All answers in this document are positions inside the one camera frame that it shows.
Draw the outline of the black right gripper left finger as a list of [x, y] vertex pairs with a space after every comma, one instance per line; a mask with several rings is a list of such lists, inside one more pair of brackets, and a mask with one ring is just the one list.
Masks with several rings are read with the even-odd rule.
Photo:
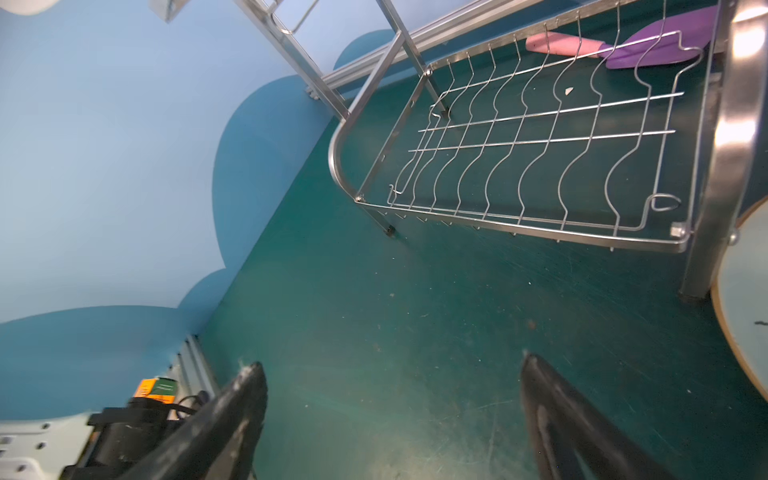
[[215, 399], [121, 477], [203, 479], [215, 461], [225, 456], [230, 459], [231, 479], [249, 479], [267, 405], [263, 365], [254, 362], [243, 367]]

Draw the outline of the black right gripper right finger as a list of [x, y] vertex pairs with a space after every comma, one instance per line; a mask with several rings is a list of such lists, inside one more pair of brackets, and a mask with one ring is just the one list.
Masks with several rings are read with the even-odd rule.
[[544, 358], [526, 352], [522, 405], [541, 479], [671, 479], [673, 475], [568, 382]]

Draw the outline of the light green flower plate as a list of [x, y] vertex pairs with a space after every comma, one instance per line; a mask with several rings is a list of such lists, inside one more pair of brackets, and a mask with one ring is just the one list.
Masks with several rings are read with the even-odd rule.
[[767, 396], [767, 200], [737, 221], [711, 290], [718, 323], [737, 362]]

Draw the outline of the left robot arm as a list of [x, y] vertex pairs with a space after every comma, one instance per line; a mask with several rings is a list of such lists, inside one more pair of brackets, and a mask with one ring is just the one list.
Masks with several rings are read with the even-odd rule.
[[211, 399], [141, 387], [123, 407], [1, 425], [3, 479], [115, 479]]

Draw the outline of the stainless steel dish rack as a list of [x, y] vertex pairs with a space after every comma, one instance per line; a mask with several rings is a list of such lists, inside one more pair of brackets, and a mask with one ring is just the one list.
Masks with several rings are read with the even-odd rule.
[[[616, 46], [658, 20], [716, 6], [696, 58], [609, 70], [526, 49], [540, 33]], [[241, 9], [338, 124], [327, 162], [388, 235], [398, 220], [609, 250], [684, 253], [680, 292], [711, 295], [761, 154], [763, 1], [471, 1], [411, 30], [390, 1], [388, 41], [330, 74], [281, 1]]]

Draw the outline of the orange green box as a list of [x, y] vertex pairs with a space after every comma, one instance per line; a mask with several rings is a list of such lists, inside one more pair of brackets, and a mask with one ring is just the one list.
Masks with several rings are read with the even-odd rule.
[[148, 398], [164, 404], [172, 404], [176, 400], [179, 383], [167, 377], [155, 377], [140, 381], [133, 397]]

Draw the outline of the pink purple silicone spatula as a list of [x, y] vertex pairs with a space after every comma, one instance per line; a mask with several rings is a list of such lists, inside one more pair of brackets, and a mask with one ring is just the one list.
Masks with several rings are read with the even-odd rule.
[[653, 22], [616, 46], [562, 33], [529, 37], [530, 52], [563, 57], [599, 58], [609, 70], [684, 63], [698, 57], [709, 44], [718, 8], [710, 6]]

